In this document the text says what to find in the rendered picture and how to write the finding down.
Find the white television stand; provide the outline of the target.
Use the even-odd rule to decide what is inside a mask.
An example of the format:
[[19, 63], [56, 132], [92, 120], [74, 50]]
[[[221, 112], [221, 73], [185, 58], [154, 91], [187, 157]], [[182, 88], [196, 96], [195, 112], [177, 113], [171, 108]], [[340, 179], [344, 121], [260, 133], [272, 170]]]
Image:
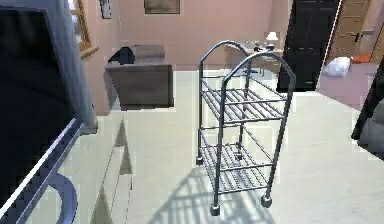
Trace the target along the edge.
[[76, 140], [58, 173], [76, 189], [72, 224], [127, 224], [132, 176], [123, 114], [100, 116], [97, 132]]

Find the black television set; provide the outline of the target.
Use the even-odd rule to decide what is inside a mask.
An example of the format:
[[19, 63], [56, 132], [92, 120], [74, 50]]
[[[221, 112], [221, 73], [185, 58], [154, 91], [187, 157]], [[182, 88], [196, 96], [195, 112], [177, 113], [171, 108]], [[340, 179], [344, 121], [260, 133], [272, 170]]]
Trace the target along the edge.
[[72, 224], [78, 199], [58, 169], [95, 124], [68, 0], [0, 0], [0, 224], [26, 224], [46, 188]]

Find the wooden side table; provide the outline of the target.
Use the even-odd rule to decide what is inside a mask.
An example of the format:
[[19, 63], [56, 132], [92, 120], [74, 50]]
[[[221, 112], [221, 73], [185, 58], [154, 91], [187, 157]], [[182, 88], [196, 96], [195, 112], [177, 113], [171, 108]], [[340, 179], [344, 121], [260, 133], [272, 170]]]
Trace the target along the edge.
[[[224, 46], [225, 52], [225, 67], [227, 69], [233, 69], [241, 61], [243, 61], [246, 55], [237, 47], [226, 44]], [[259, 72], [263, 74], [266, 70], [272, 73], [278, 74], [280, 71], [281, 63], [274, 58], [262, 56], [252, 59], [252, 67], [258, 68]]]

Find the black bag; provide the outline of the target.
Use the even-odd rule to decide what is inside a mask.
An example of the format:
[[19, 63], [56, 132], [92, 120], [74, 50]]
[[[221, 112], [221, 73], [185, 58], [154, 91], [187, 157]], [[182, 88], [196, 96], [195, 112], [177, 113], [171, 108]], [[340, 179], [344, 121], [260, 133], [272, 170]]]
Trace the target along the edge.
[[121, 65], [133, 64], [135, 55], [130, 47], [121, 47], [108, 59], [108, 62], [119, 62]]

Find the white table lamp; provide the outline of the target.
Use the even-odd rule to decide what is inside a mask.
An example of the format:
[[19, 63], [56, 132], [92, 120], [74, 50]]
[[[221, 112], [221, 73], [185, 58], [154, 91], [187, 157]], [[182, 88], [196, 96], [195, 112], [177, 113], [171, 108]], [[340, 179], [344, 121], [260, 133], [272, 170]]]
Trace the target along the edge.
[[266, 49], [273, 51], [278, 44], [278, 36], [276, 32], [270, 32], [266, 37], [267, 45]]

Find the black wardrobe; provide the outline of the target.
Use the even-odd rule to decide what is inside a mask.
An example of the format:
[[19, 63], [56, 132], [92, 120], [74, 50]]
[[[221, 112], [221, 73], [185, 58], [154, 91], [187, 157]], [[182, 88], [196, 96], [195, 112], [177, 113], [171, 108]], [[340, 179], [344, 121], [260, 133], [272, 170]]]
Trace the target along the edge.
[[295, 91], [314, 91], [340, 0], [293, 0], [283, 59], [296, 75]]

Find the wooden framed window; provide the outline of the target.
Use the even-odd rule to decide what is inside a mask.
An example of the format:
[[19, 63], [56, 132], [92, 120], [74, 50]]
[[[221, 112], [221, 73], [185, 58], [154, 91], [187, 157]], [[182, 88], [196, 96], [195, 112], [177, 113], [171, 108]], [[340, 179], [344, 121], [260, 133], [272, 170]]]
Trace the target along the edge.
[[85, 16], [83, 0], [67, 0], [72, 23], [74, 25], [75, 36], [80, 50], [80, 56], [85, 59], [99, 50], [94, 47], [91, 41], [91, 36], [88, 30], [88, 25]]

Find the white garbage bag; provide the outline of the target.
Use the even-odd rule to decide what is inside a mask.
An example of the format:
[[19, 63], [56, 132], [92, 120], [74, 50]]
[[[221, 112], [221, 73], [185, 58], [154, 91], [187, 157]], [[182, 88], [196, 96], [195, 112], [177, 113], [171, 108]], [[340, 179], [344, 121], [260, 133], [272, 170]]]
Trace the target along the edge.
[[345, 77], [350, 71], [351, 57], [336, 57], [322, 68], [322, 74], [329, 77]]

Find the brown wooden room door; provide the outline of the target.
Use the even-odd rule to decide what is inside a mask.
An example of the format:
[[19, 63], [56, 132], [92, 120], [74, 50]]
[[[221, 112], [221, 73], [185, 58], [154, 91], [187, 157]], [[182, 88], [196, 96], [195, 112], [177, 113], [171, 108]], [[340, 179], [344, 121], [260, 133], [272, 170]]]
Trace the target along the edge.
[[353, 56], [360, 43], [353, 42], [352, 34], [361, 33], [371, 0], [341, 0], [336, 24], [332, 31], [325, 63], [336, 57]]

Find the orange box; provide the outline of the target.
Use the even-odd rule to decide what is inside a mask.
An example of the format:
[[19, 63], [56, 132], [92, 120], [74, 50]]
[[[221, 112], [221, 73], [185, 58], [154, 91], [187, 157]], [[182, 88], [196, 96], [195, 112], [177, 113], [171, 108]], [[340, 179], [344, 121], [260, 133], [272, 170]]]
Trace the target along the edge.
[[352, 63], [353, 64], [369, 63], [370, 58], [371, 58], [370, 53], [361, 53], [353, 56]]

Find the grey sofa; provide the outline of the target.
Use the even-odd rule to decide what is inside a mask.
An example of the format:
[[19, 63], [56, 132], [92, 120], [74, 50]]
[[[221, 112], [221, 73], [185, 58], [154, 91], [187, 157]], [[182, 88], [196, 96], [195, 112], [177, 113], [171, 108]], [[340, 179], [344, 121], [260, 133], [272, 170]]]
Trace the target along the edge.
[[351, 138], [384, 161], [384, 56], [360, 111]]

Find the dark framed wall picture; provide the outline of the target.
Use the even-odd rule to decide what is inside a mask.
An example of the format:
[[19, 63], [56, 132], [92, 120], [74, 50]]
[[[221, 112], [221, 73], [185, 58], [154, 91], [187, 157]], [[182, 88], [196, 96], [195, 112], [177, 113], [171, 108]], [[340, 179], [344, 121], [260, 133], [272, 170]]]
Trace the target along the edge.
[[144, 0], [146, 14], [179, 14], [180, 0]]

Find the small framed wall picture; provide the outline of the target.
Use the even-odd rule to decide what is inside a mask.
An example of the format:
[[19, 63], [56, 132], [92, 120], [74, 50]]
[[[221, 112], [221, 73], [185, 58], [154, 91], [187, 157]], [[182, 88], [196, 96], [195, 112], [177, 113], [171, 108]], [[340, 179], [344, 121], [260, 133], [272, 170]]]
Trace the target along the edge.
[[111, 7], [110, 7], [110, 0], [99, 0], [100, 2], [100, 9], [101, 9], [101, 16], [103, 19], [110, 19], [111, 18]]

